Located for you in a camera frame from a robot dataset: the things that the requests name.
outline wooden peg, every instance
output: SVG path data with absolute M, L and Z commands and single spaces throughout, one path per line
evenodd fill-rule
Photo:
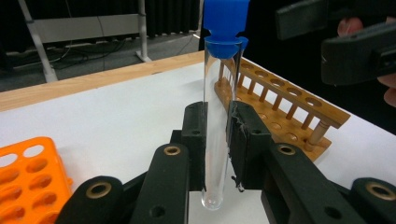
M 254 86 L 256 86 L 256 81 L 251 80 L 250 86 L 248 87 L 247 94 L 251 95 L 251 93 L 253 93 Z
M 288 115 L 286 115 L 286 119 L 291 119 L 291 118 L 293 118 L 293 115 L 294 115 L 294 113 L 296 112 L 297 108 L 298 108 L 297 105 L 292 105 L 291 108 L 290 108 L 290 110 L 289 110 L 289 112 L 288 112 Z
M 264 89 L 262 90 L 262 95 L 260 95 L 260 99 L 259 99 L 260 102 L 264 102 L 265 97 L 267 97 L 267 93 L 268 93 L 268 88 L 264 87 Z
M 304 149 L 308 151 L 314 150 L 314 147 L 318 144 L 324 134 L 329 130 L 330 125 L 327 124 L 325 121 L 321 120 L 317 127 L 315 127 L 314 131 L 312 132 L 311 136 L 305 142 Z
M 273 105 L 273 110 L 277 111 L 277 109 L 279 108 L 280 102 L 282 101 L 282 97 L 280 95 L 278 95 L 275 99 L 274 105 Z
M 313 118 L 314 118 L 314 115 L 308 114 L 308 116 L 306 116 L 306 119 L 304 120 L 303 125 L 301 126 L 301 129 L 306 130 Z
M 221 62 L 221 63 L 220 63 L 219 80 L 218 80 L 218 81 L 221 81 L 221 79 L 222 79 L 222 77 L 223 77 L 223 73 L 224 73 L 224 63 Z
M 238 85 L 237 85 L 238 88 L 242 87 L 242 84 L 244 83 L 244 78 L 245 78 L 245 75 L 243 75 L 241 73 L 241 76 L 239 77 L 239 80 L 238 80 Z

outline white tabletop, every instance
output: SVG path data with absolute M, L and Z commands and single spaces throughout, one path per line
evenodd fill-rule
M 74 180 L 73 190 L 98 175 L 125 183 L 146 172 L 155 149 L 181 129 L 184 107 L 203 100 L 203 72 L 198 63 L 1 112 L 0 147 L 47 136 Z M 395 135 L 352 115 L 326 137 L 332 145 L 315 165 L 330 180 L 350 188 L 354 179 L 370 176 L 396 185 Z M 239 193 L 232 173 L 229 165 L 219 211 L 206 211 L 200 192 L 190 194 L 189 223 L 268 222 L 261 193 Z

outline black device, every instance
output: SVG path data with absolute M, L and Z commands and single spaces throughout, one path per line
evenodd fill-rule
M 367 28 L 321 45 L 322 81 L 349 85 L 396 72 L 396 22 L 385 24 L 387 16 L 396 17 L 395 0 L 304 0 L 276 12 L 276 29 L 279 39 L 288 39 L 328 21 L 361 18 Z
M 254 108 L 234 102 L 230 158 L 236 185 L 260 189 L 271 223 L 396 223 L 396 188 L 361 178 L 352 189 L 328 179 L 297 147 L 274 143 Z M 205 187 L 205 105 L 186 107 L 183 129 L 159 147 L 145 174 L 124 185 L 109 176 L 84 182 L 56 223 L 185 224 L 189 191 Z

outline black curtain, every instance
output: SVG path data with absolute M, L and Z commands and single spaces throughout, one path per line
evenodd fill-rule
M 396 108 L 387 105 L 383 99 L 387 87 L 377 80 L 337 87 L 321 81 L 320 43 L 337 36 L 338 21 L 331 22 L 325 30 L 284 41 L 277 39 L 275 11 L 293 2 L 297 0 L 250 0 L 246 31 L 241 34 L 249 39 L 244 57 L 396 134 Z M 202 34 L 208 35 L 208 32 L 203 30 Z
M 198 29 L 199 0 L 145 2 L 149 36 Z M 35 20 L 135 14 L 138 11 L 137 0 L 26 0 L 26 4 Z M 0 43 L 3 51 L 18 52 L 34 45 L 16 0 L 0 1 Z M 3 64 L 0 54 L 0 66 Z
M 198 30 L 199 0 L 146 0 L 148 36 Z

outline test tube rack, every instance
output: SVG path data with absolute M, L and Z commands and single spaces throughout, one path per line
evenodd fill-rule
M 224 65 L 231 73 L 235 71 L 233 62 L 222 61 L 215 89 L 225 104 L 230 97 L 225 92 L 230 92 L 231 86 L 222 76 Z M 254 107 L 276 143 L 289 143 L 301 148 L 311 161 L 316 160 L 331 145 L 332 142 L 324 136 L 329 128 L 339 129 L 350 117 L 335 105 L 245 58 L 241 59 L 237 78 L 236 100 Z M 268 97 L 270 94 L 276 96 L 273 102 L 270 98 L 274 97 Z M 297 110 L 303 110 L 298 114 L 306 114 L 304 119 L 295 118 Z

